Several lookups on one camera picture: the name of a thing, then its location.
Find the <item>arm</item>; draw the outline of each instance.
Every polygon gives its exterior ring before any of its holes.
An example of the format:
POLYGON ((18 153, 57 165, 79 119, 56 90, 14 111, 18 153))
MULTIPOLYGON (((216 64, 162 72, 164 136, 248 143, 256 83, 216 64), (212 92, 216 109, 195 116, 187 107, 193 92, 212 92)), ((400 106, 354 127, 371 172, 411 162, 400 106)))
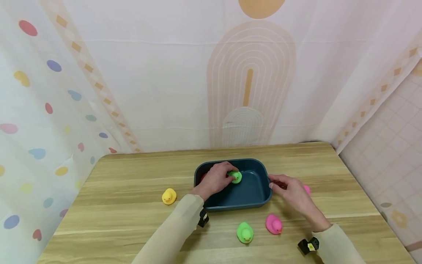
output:
POLYGON ((186 239, 196 230, 204 201, 233 181, 233 177, 226 178, 227 172, 232 170, 238 169, 227 161, 215 164, 202 182, 180 200, 174 211, 136 255, 132 264, 172 263, 186 239))
POLYGON ((155 231, 133 260, 132 264, 168 264, 180 251, 185 240, 196 230, 204 200, 187 194, 174 211, 155 231))
POLYGON ((319 241, 318 255, 325 264, 365 263, 343 230, 337 224, 332 225, 317 208, 299 180, 286 175, 270 174, 268 177, 272 181, 270 188, 301 213, 311 225, 312 234, 319 241))

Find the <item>green rubber duck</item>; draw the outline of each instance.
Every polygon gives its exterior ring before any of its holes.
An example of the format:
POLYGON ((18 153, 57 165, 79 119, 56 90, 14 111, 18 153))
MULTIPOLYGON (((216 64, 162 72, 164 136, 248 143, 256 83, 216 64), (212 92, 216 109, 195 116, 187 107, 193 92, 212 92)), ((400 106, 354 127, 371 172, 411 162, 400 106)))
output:
POLYGON ((237 229, 237 236, 240 242, 249 244, 254 238, 254 230, 247 222, 240 223, 237 229))
POLYGON ((242 174, 240 171, 231 171, 229 176, 233 176, 235 178, 232 183, 239 183, 242 180, 242 174))

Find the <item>wooden table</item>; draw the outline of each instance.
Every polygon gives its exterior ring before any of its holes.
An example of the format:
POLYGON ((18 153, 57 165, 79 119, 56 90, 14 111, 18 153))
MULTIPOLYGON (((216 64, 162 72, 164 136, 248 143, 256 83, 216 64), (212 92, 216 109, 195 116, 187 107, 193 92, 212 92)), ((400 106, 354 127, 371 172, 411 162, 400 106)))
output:
MULTIPOLYGON (((234 158, 258 159, 268 173, 298 177, 309 185, 317 206, 343 228, 367 263, 414 263, 332 147, 323 142, 105 156, 38 263, 131 263, 176 206, 161 202, 163 191, 172 187, 180 200, 192 188, 198 165, 234 158)), ((209 216, 207 226, 198 227, 183 245, 176 263, 321 263, 297 249, 311 230, 280 197, 274 195, 261 208, 209 216), (265 229, 271 212, 283 221, 280 236, 265 229), (249 245, 236 237, 242 221, 254 229, 249 245)))

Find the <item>curtain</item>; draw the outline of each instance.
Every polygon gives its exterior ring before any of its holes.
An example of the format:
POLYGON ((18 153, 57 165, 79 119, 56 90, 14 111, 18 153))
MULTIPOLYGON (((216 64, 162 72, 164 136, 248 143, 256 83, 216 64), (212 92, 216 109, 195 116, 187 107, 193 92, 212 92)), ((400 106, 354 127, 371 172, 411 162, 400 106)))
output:
POLYGON ((421 8, 3 0, 0 256, 34 263, 106 154, 342 149, 419 60, 421 8))

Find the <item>beige sleeve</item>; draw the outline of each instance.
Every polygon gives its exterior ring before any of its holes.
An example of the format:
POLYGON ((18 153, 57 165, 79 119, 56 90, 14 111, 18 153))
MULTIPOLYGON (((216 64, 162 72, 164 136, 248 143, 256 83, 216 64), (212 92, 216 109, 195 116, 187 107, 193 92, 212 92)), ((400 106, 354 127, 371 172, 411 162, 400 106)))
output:
POLYGON ((196 230, 203 206, 204 200, 198 195, 185 195, 146 242, 132 264, 173 263, 185 240, 196 230))
POLYGON ((350 239, 337 224, 312 235, 319 241, 317 252, 325 264, 365 264, 350 239))

